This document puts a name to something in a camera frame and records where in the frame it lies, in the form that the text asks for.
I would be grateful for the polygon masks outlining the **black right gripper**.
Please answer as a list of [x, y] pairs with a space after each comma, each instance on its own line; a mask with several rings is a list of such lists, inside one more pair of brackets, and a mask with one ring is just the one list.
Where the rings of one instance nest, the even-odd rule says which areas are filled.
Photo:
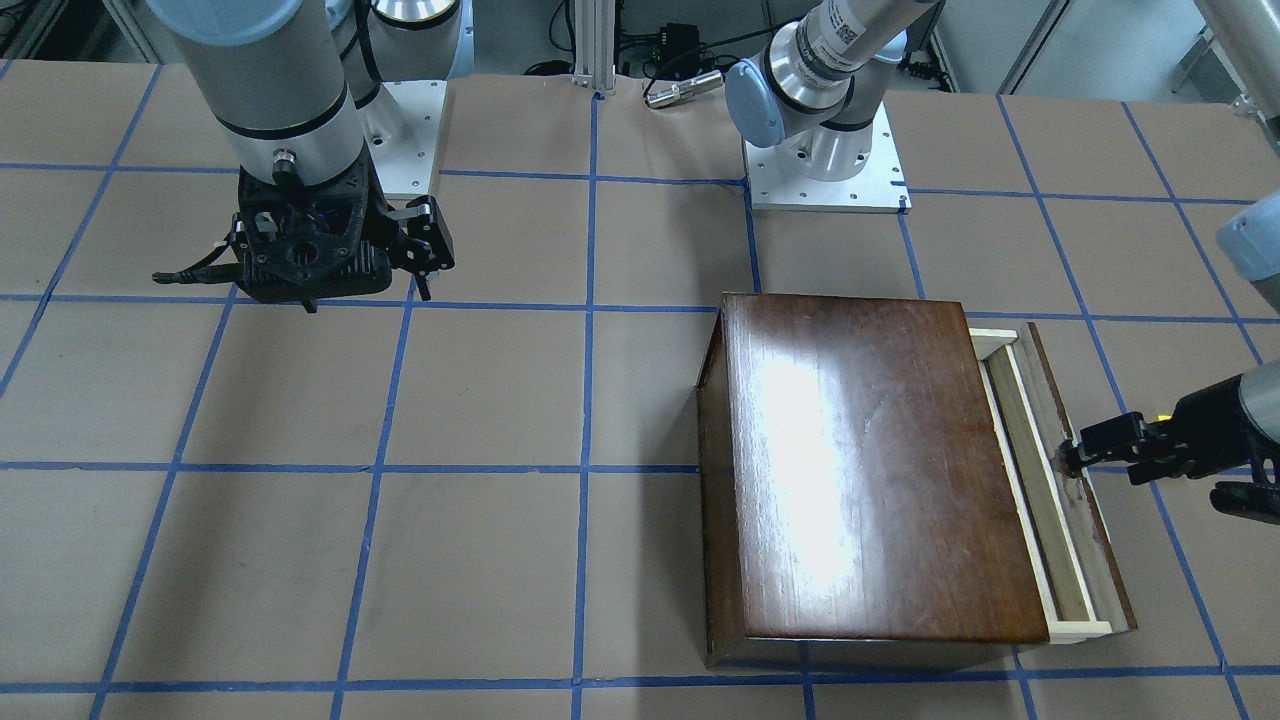
[[381, 195], [371, 195], [365, 242], [370, 246], [372, 274], [408, 272], [422, 301], [431, 300], [429, 281], [456, 268], [453, 240], [434, 196], [417, 196], [406, 208], [396, 208]]

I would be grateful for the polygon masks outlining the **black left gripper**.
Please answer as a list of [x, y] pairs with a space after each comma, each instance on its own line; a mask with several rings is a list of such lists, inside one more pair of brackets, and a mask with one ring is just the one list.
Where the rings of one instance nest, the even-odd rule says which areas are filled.
[[[1199, 479], [1248, 466], [1263, 479], [1262, 377], [1235, 375], [1178, 401], [1171, 415], [1147, 421], [1125, 413], [1079, 430], [1055, 451], [1055, 468], [1082, 477], [1101, 462], [1166, 461], [1162, 475]], [[1219, 512], [1279, 525], [1279, 488], [1274, 483], [1221, 480], [1210, 491]]]

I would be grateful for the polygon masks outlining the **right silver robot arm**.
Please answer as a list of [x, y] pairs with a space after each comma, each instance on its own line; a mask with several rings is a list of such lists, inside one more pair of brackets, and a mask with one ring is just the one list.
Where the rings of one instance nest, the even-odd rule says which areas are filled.
[[429, 300], [456, 265], [429, 188], [447, 82], [474, 65], [468, 1], [152, 1], [239, 161], [225, 238], [159, 284], [261, 304]]

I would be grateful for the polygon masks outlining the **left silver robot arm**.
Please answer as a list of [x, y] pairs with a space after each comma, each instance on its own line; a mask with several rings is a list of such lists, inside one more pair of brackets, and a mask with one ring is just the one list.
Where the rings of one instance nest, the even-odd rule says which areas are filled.
[[[925, 1], [823, 1], [777, 29], [724, 82], [730, 115], [759, 149], [831, 128], [851, 111], [855, 74], [928, 8]], [[1125, 462], [1130, 483], [1199, 479], [1247, 466], [1249, 480], [1221, 480], [1210, 492], [1226, 515], [1277, 521], [1277, 364], [1268, 363], [1180, 398], [1172, 415], [1148, 421], [1126, 413], [1065, 441], [1056, 468], [1080, 477], [1100, 462]]]

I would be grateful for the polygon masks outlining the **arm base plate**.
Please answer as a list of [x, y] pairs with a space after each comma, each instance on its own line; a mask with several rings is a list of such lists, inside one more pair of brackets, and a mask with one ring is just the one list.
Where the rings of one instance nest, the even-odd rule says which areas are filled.
[[913, 208], [884, 104], [863, 129], [819, 126], [774, 147], [742, 142], [742, 155], [756, 209], [906, 213]]
[[433, 192], [447, 91], [444, 79], [384, 83], [358, 110], [387, 197], [410, 200]]

